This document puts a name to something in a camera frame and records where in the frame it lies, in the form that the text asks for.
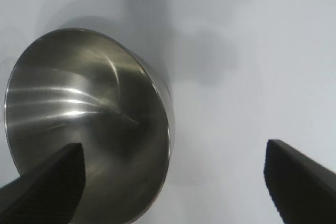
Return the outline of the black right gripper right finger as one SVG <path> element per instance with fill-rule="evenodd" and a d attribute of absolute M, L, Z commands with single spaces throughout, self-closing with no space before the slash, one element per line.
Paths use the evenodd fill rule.
<path fill-rule="evenodd" d="M 284 223 L 335 223 L 335 173 L 292 146 L 267 142 L 264 180 Z"/>

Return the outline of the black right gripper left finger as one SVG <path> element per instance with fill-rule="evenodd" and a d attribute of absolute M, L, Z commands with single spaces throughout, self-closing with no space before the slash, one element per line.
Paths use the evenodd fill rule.
<path fill-rule="evenodd" d="M 1 223 L 70 223 L 86 184 L 80 143 L 71 143 L 1 188 Z"/>

